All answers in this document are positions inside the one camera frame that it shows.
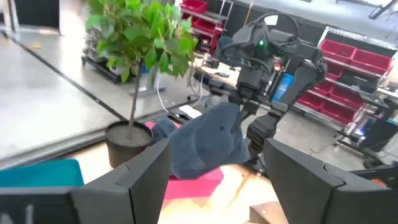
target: black plastic cover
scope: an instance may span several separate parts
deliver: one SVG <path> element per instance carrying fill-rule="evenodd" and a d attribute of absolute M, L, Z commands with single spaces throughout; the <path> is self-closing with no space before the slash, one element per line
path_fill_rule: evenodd
<path fill-rule="evenodd" d="M 267 173 L 290 224 L 398 223 L 398 191 L 267 139 Z"/>
<path fill-rule="evenodd" d="M 156 224 L 170 161 L 164 139 L 83 187 L 0 188 L 0 223 Z"/>

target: red storage bin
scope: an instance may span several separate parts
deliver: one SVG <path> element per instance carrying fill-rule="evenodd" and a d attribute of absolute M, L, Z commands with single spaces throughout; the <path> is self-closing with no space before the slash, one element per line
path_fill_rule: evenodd
<path fill-rule="evenodd" d="M 328 96 L 335 84 L 329 81 L 323 81 L 319 83 L 315 88 L 312 89 L 315 93 L 319 93 L 323 96 Z"/>
<path fill-rule="evenodd" d="M 352 65 L 364 70 L 383 75 L 391 68 L 392 59 L 365 50 L 357 50 L 354 54 Z"/>
<path fill-rule="evenodd" d="M 207 10 L 207 2 L 199 0 L 184 0 L 181 8 L 203 14 Z"/>
<path fill-rule="evenodd" d="M 323 50 L 323 55 L 325 57 L 343 63 L 350 63 L 356 51 L 355 47 L 334 42 L 332 40 L 324 40 L 320 48 Z"/>
<path fill-rule="evenodd" d="M 223 24 L 222 23 L 219 23 L 219 24 L 215 25 L 212 22 L 204 21 L 204 20 L 201 20 L 201 19 L 198 19 L 197 21 L 195 21 L 192 24 L 192 26 L 197 28 L 197 29 L 203 30 L 205 32 L 211 33 L 211 34 L 214 33 L 215 36 L 218 36 L 221 33 L 220 30 L 216 30 L 216 26 L 217 26 L 217 28 L 220 28 L 220 29 L 223 28 Z"/>
<path fill-rule="evenodd" d="M 305 92 L 297 100 L 297 102 L 303 106 L 306 106 L 307 108 L 311 108 L 315 111 L 318 111 L 321 109 L 324 99 L 320 98 L 319 96 L 315 96 L 314 94 L 311 94 L 309 92 Z"/>
<path fill-rule="evenodd" d="M 336 103 L 326 101 L 322 105 L 321 113 L 343 124 L 348 124 L 352 122 L 355 111 L 345 108 L 344 106 L 337 105 Z"/>
<path fill-rule="evenodd" d="M 326 74 L 327 78 L 330 78 L 332 80 L 337 80 L 341 78 L 343 75 L 344 68 L 341 67 L 340 65 L 336 65 L 333 63 L 327 63 L 328 65 L 328 73 Z"/>
<path fill-rule="evenodd" d="M 340 86 L 334 86 L 329 97 L 355 109 L 359 109 L 364 103 L 362 97 L 358 93 L 346 90 Z"/>
<path fill-rule="evenodd" d="M 189 17 L 192 17 L 192 20 L 191 20 L 192 23 L 194 23 L 194 22 L 196 22 L 198 20 L 198 18 L 196 18 L 195 16 L 192 16 L 192 15 L 190 15 L 188 13 L 183 13 L 181 19 L 186 20 Z"/>

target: black panel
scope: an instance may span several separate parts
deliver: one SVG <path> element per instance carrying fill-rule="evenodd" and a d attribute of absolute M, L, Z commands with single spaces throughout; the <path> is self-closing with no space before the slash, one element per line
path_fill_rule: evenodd
<path fill-rule="evenodd" d="M 20 25 L 60 28 L 59 0 L 15 0 Z"/>
<path fill-rule="evenodd" d="M 368 52 L 373 52 L 375 54 L 384 55 L 387 57 L 392 57 L 396 52 L 395 50 L 385 49 L 384 47 L 378 47 L 372 44 L 367 44 L 365 42 L 350 39 L 337 34 L 328 33 L 326 35 L 326 39 L 333 40 L 342 44 L 351 45 L 361 50 L 366 50 Z"/>
<path fill-rule="evenodd" d="M 359 146 L 380 152 L 389 142 L 390 138 L 396 134 L 397 130 L 398 127 L 395 124 L 379 119 L 366 133 L 366 139 Z"/>

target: metal shelf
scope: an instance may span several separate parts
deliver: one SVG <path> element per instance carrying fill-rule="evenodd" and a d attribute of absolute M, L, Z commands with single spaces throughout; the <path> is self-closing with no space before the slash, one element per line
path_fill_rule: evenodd
<path fill-rule="evenodd" d="M 222 16 L 217 13 L 205 12 L 204 14 L 200 14 L 200 13 L 188 10 L 188 9 L 181 8 L 180 10 L 181 10 L 181 12 L 187 13 L 191 16 L 195 16 L 195 17 L 198 17 L 200 19 L 203 19 L 208 22 L 215 23 L 215 24 L 218 24 L 220 22 L 223 22 L 224 20 L 227 20 L 226 16 Z"/>
<path fill-rule="evenodd" d="M 350 86 L 350 85 L 341 83 L 341 82 L 339 82 L 339 81 L 332 80 L 332 79 L 330 79 L 330 78 L 325 78 L 325 80 L 328 80 L 329 82 L 335 83 L 335 84 L 338 85 L 338 86 L 344 87 L 344 88 L 346 88 L 346 89 L 355 91 L 355 92 L 360 93 L 360 94 L 363 94 L 363 95 L 367 95 L 367 96 L 372 95 L 371 93 L 368 93 L 368 92 L 365 92 L 365 91 L 360 90 L 358 87 Z"/>
<path fill-rule="evenodd" d="M 314 92 L 314 91 L 312 91 L 312 90 L 309 90 L 309 91 L 307 91 L 307 92 L 309 92 L 309 93 L 311 93 L 311 94 L 314 94 L 315 96 L 318 96 L 318 97 L 320 97 L 320 98 L 322 98 L 322 99 L 324 99 L 324 100 L 327 100 L 327 101 L 330 101 L 330 102 L 332 102 L 332 103 L 335 103 L 335 104 L 337 104 L 337 105 L 344 106 L 345 108 L 349 108 L 349 109 L 354 110 L 354 111 L 357 111 L 357 110 L 358 110 L 357 108 L 352 108 L 352 107 L 350 107 L 350 106 L 348 106 L 348 105 L 345 105 L 344 103 L 340 103 L 339 101 L 336 101 L 336 100 L 334 100 L 334 99 L 331 99 L 331 98 L 329 98 L 329 97 L 327 97 L 327 96 L 323 96 L 323 95 L 321 95 L 321 94 L 319 94 L 319 93 L 317 93 L 317 92 Z"/>
<path fill-rule="evenodd" d="M 193 27 L 192 27 L 192 32 L 194 32 L 196 34 L 203 34 L 203 35 L 206 35 L 208 37 L 214 37 L 214 34 L 211 34 L 209 32 L 203 31 L 201 29 L 193 28 Z"/>
<path fill-rule="evenodd" d="M 315 111 L 313 109 L 310 109 L 310 108 L 308 108 L 308 107 L 306 107 L 306 106 L 304 106 L 304 105 L 302 105 L 300 103 L 295 103 L 294 106 L 297 109 L 302 110 L 302 111 L 304 111 L 304 112 L 306 112 L 306 113 L 308 113 L 308 114 L 310 114 L 310 115 L 312 115 L 312 116 L 314 116 L 314 117 L 316 117 L 316 118 L 318 118 L 318 119 L 320 119 L 322 121 L 326 121 L 326 122 L 334 124 L 334 125 L 336 125 L 338 127 L 346 126 L 344 123 L 336 121 L 335 119 L 330 118 L 330 117 L 322 114 L 321 112 L 318 112 L 318 111 Z"/>
<path fill-rule="evenodd" d="M 331 63 L 337 64 L 337 65 L 341 65 L 341 66 L 343 66 L 345 68 L 348 68 L 348 69 L 350 69 L 350 70 L 352 70 L 354 72 L 359 72 L 359 73 L 362 73 L 362 74 L 365 74 L 365 75 L 370 75 L 370 76 L 374 76 L 374 77 L 377 77 L 377 78 L 381 78 L 384 75 L 384 74 L 380 75 L 380 74 L 377 74 L 377 73 L 374 73 L 374 72 L 370 72 L 370 71 L 367 71 L 365 69 L 358 68 L 358 67 L 355 67 L 353 65 L 349 65 L 347 63 L 339 62 L 337 60 L 334 60 L 334 59 L 331 59 L 331 58 L 328 58 L 328 57 L 323 57 L 323 59 L 325 59 L 325 61 L 327 61 L 327 62 L 331 62 Z"/>
<path fill-rule="evenodd" d="M 385 41 L 369 38 L 369 37 L 366 37 L 365 35 L 354 34 L 352 32 L 348 32 L 348 31 L 337 29 L 337 28 L 333 28 L 333 27 L 326 27 L 325 31 L 330 32 L 332 34 L 337 34 L 337 35 L 340 35 L 340 36 L 343 36 L 343 37 L 347 37 L 347 38 L 350 38 L 350 39 L 362 41 L 362 42 L 365 42 L 367 44 L 372 44 L 372 45 L 376 45 L 376 46 L 379 46 L 379 47 L 383 47 L 383 48 L 386 48 L 386 49 L 398 50 L 397 46 L 394 45 L 394 44 L 390 44 L 390 43 L 385 42 Z"/>

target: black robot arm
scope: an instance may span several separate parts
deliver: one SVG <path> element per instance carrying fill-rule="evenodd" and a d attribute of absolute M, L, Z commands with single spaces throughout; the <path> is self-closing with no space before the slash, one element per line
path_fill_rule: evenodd
<path fill-rule="evenodd" d="M 220 39 L 215 53 L 221 62 L 242 68 L 236 89 L 228 93 L 229 102 L 243 106 L 234 127 L 239 127 L 243 120 L 255 115 L 260 107 L 268 111 L 248 127 L 246 136 L 251 140 L 249 150 L 253 154 L 262 151 L 265 139 L 274 136 L 280 119 L 302 93 L 325 79 L 327 70 L 323 52 L 300 40 L 298 29 L 296 34 L 269 31 L 264 18 L 272 15 L 266 14 L 248 23 L 232 39 Z M 282 60 L 279 71 L 274 69 L 275 57 Z M 272 101 L 285 72 L 294 75 L 294 82 L 278 101 Z"/>
<path fill-rule="evenodd" d="M 251 140 L 249 151 L 253 156 L 262 151 L 265 139 L 274 137 L 278 122 L 297 99 L 305 91 L 312 89 L 317 83 L 325 79 L 326 64 L 323 61 L 322 51 L 316 50 L 313 59 L 313 62 L 308 62 L 301 56 L 290 58 L 290 66 L 294 66 L 294 64 L 297 66 L 294 73 L 294 82 L 279 99 L 279 103 L 286 105 L 287 109 L 281 114 L 268 112 L 257 117 L 248 126 L 246 136 Z"/>

